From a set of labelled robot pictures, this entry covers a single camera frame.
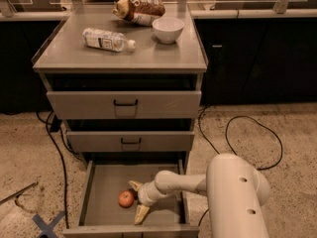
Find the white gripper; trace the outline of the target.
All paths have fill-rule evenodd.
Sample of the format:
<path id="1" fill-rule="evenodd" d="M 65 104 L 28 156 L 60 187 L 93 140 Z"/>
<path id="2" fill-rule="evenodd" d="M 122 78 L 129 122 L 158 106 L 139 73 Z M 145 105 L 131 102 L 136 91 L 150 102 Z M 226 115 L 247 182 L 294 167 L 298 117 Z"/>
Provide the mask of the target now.
<path id="1" fill-rule="evenodd" d="M 151 182 L 142 183 L 136 180 L 129 180 L 128 184 L 134 191 L 138 192 L 138 200 L 141 204 L 137 206 L 135 215 L 135 224 L 141 224 L 148 214 L 150 208 L 161 199 L 167 198 L 166 192 L 161 192 L 156 184 Z"/>

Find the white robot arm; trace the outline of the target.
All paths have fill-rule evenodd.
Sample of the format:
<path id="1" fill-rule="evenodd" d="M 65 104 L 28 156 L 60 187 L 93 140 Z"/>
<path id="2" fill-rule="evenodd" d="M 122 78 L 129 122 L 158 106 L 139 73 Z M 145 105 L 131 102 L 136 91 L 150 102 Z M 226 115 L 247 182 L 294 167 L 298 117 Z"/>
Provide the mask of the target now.
<path id="1" fill-rule="evenodd" d="M 187 191 L 207 197 L 212 238 L 269 238 L 262 214 L 270 193 L 268 181 L 236 155 L 214 157 L 203 175 L 160 171 L 150 182 L 132 180 L 130 185 L 139 200 L 136 224 L 159 200 Z"/>

